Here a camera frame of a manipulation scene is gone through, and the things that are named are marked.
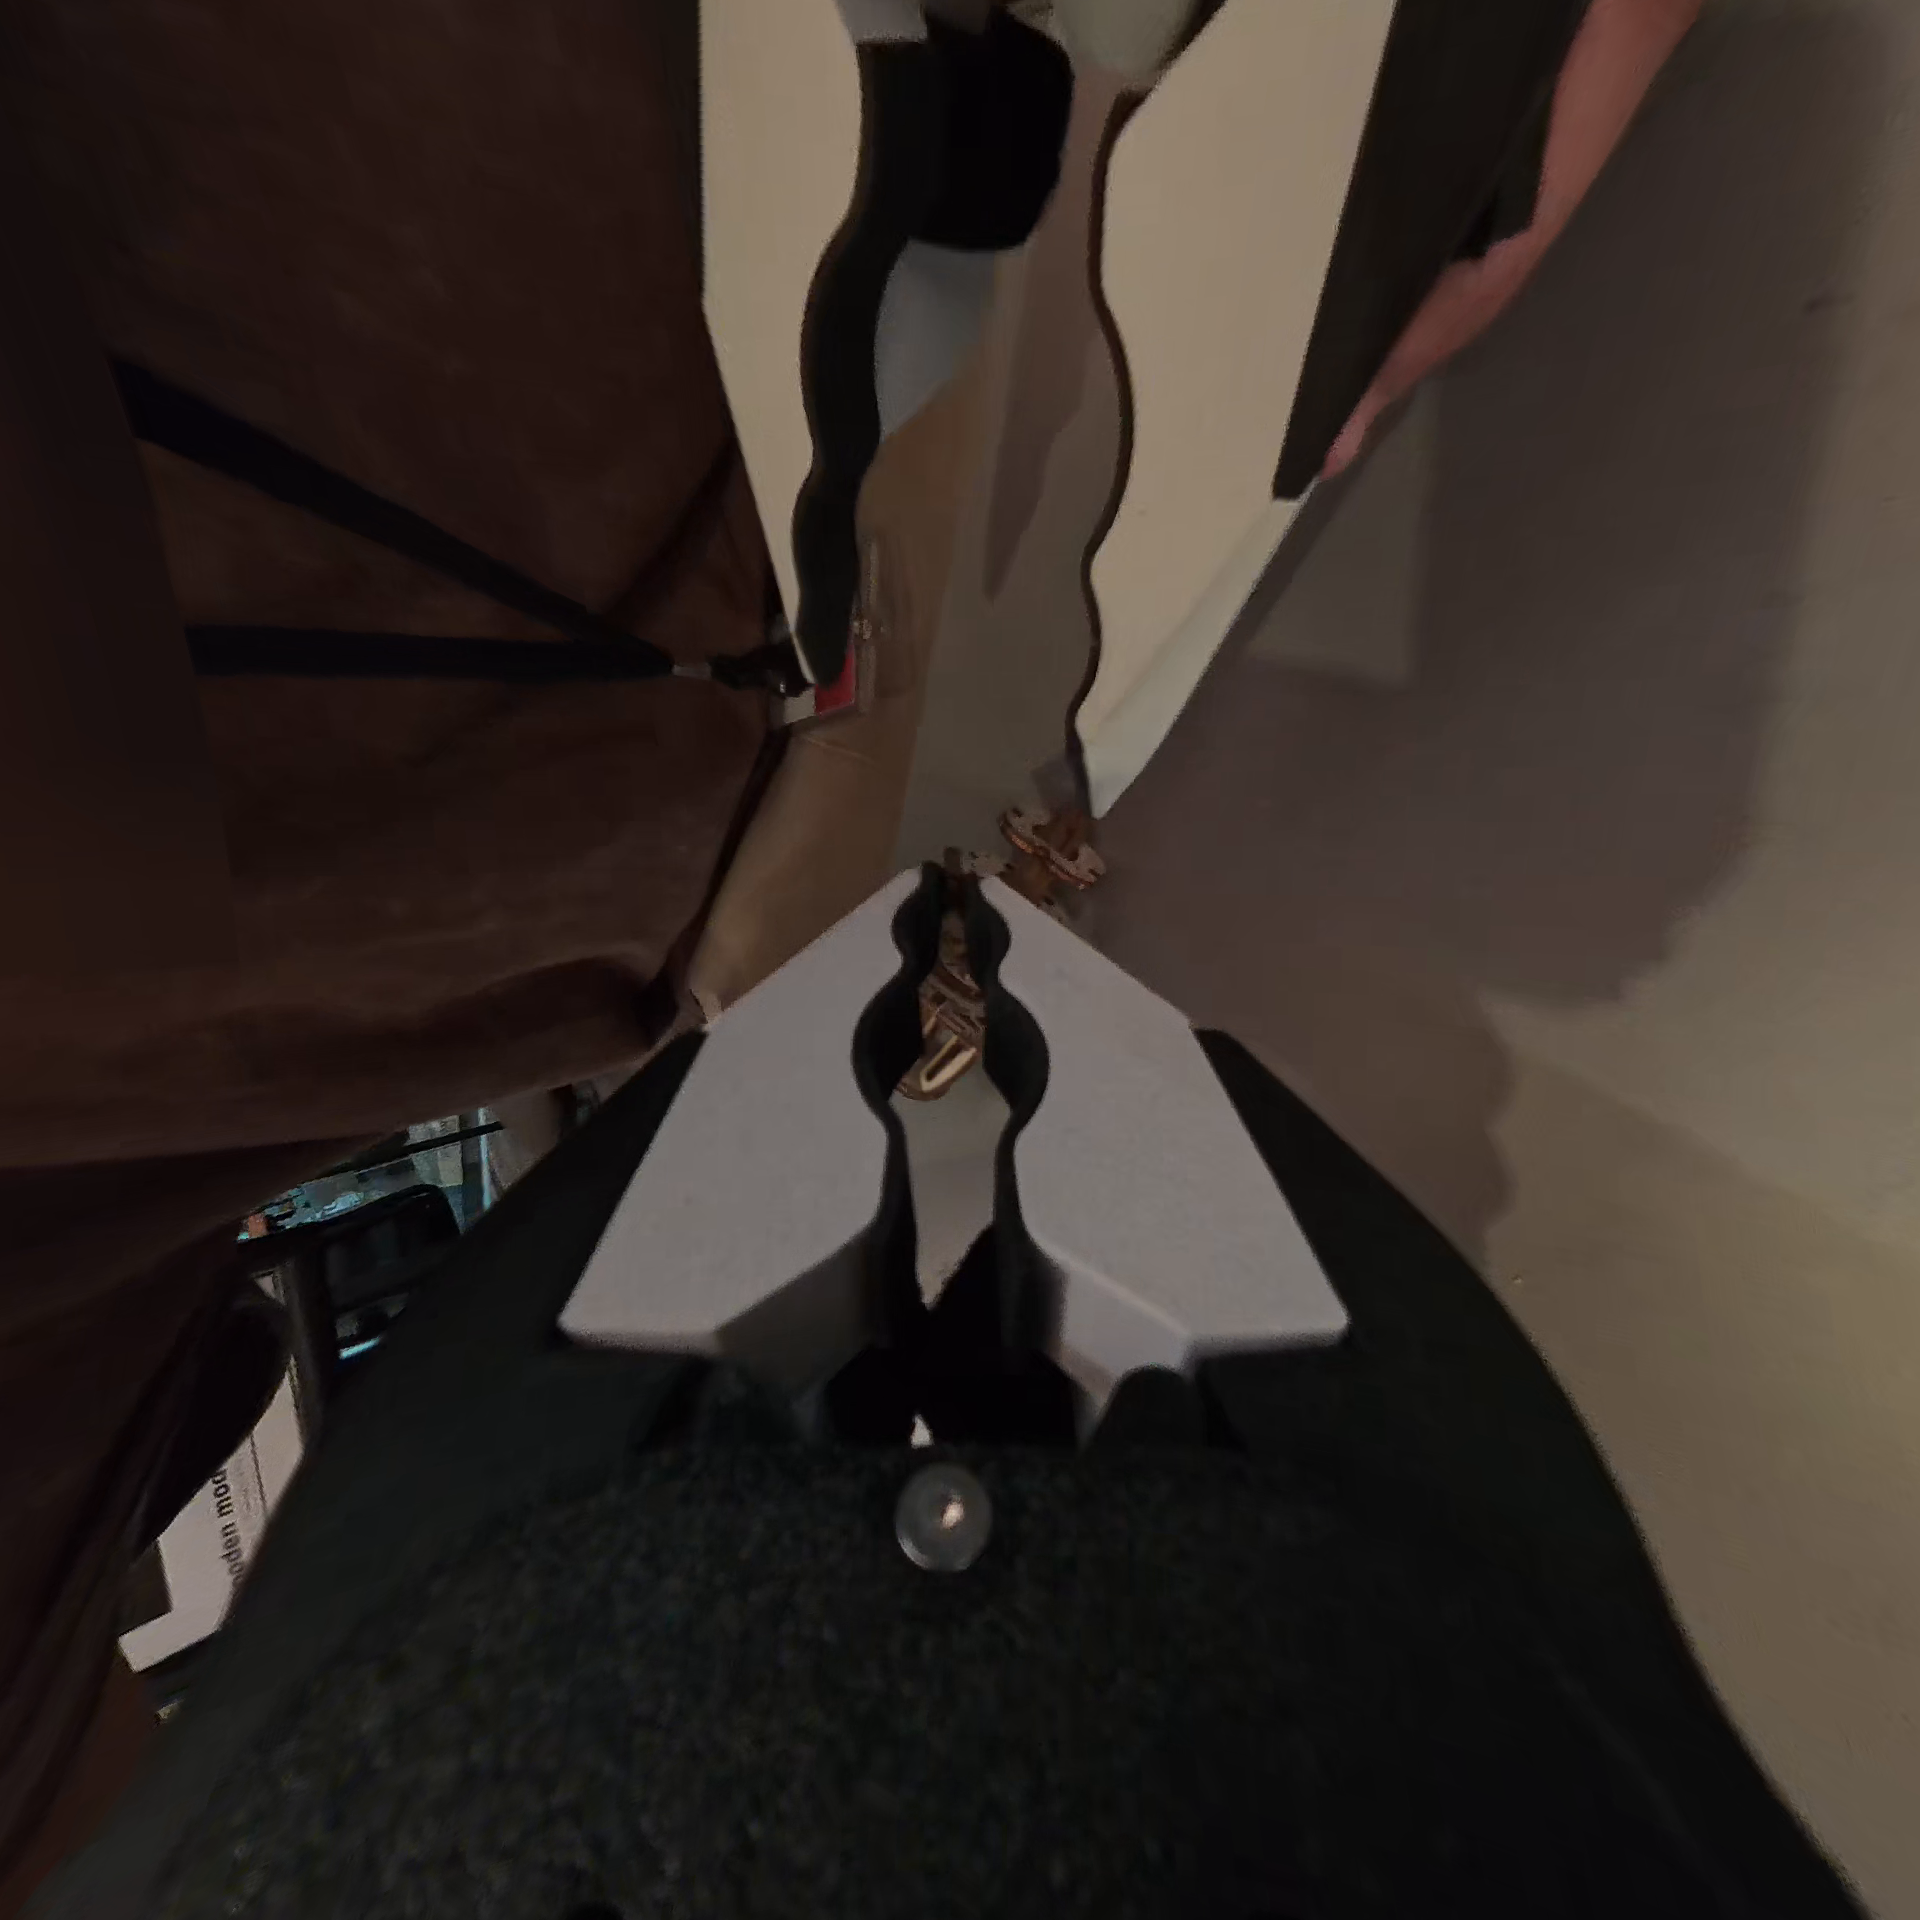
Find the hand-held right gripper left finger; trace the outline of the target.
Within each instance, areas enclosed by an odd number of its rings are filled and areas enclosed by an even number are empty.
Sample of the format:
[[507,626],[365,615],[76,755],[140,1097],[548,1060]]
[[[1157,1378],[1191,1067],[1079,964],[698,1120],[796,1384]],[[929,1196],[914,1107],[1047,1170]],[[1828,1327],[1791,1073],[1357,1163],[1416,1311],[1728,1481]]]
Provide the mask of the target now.
[[561,1312],[591,1348],[859,1353],[885,1329],[897,1120],[946,905],[904,872],[713,1020]]

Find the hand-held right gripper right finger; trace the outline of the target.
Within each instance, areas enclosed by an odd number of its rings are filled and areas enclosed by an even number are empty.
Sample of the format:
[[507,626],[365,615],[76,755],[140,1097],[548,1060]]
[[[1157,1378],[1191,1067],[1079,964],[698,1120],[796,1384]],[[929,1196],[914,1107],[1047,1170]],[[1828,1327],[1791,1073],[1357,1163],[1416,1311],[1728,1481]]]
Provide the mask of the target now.
[[981,904],[1008,937],[994,983],[1044,1047],[1013,1178],[1064,1369],[1340,1343],[1352,1316],[1188,1020],[1005,883]]

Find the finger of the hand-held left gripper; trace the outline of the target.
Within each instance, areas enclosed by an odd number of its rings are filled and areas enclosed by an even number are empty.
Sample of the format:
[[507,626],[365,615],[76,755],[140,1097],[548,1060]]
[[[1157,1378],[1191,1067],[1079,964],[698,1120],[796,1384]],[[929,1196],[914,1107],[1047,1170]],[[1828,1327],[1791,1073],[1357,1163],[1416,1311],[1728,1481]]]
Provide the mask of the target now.
[[787,635],[799,705],[842,705],[848,615],[803,633],[796,535],[815,432],[803,391],[803,328],[828,248],[857,184],[857,60],[907,41],[907,4],[703,2],[705,320]]
[[1121,383],[1119,494],[1090,546],[1090,811],[1141,778],[1298,515],[1277,494],[1391,2],[1059,4],[1121,84],[1093,295]]

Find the wooden slotted model assembly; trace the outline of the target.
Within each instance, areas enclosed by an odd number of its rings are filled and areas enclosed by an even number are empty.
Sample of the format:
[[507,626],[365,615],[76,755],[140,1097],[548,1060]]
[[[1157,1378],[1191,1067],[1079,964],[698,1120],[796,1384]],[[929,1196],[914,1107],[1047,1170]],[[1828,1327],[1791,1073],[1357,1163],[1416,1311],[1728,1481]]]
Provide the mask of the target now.
[[994,864],[976,856],[945,854],[946,908],[933,968],[920,985],[920,1056],[897,1081],[897,1096],[914,1103],[946,1097],[981,1060],[987,1039],[987,1007],[969,960],[967,887]]

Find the wooden gear model part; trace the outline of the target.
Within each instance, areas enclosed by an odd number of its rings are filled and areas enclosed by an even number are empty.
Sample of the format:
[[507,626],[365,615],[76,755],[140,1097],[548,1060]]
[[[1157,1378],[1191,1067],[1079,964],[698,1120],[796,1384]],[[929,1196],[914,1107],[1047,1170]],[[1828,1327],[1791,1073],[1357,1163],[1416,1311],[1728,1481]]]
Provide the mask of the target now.
[[1076,919],[1079,899],[1109,872],[1082,807],[1008,807],[1000,835],[1008,846],[1001,883],[1059,923]]

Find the person's left hand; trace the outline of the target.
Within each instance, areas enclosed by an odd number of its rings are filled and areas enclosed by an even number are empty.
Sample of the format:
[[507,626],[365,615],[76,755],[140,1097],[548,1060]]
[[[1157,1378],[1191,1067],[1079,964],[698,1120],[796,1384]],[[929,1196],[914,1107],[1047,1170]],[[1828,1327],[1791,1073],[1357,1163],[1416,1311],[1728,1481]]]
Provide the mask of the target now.
[[1448,265],[1333,440],[1321,479],[1352,470],[1371,431],[1520,297],[1698,14],[1698,2],[1588,4],[1555,88],[1529,224]]

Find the black chair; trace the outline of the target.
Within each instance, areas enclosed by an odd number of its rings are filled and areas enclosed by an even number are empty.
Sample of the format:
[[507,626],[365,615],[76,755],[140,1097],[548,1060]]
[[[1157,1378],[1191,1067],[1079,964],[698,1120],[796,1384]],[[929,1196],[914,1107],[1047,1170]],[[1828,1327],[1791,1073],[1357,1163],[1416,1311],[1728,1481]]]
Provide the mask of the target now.
[[285,1323],[296,1423],[309,1440],[428,1274],[489,1210],[492,1111],[381,1137],[245,1219],[251,1283]]

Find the person's brown clothing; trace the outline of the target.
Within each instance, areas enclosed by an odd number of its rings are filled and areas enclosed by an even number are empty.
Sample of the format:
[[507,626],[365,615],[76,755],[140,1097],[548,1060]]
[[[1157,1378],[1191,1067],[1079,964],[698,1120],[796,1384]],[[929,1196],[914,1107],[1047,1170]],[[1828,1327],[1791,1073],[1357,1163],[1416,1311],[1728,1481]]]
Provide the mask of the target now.
[[[141,369],[677,664],[771,566],[705,326],[658,4],[5,4],[5,642],[135,566],[163,626],[561,642],[116,436]],[[195,679],[234,955],[5,983],[5,1915],[135,1739],[116,1608],[236,1227],[413,1120],[663,1033],[765,755],[757,694]]]

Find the white printed cardboard box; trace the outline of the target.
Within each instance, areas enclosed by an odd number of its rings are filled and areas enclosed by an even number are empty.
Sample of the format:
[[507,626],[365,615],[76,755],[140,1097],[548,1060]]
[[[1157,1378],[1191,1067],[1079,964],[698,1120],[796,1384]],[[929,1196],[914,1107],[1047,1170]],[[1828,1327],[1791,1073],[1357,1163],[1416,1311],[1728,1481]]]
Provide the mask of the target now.
[[153,1672],[219,1630],[303,1455],[298,1384],[285,1374],[241,1447],[135,1559],[116,1617],[116,1647],[133,1673]]

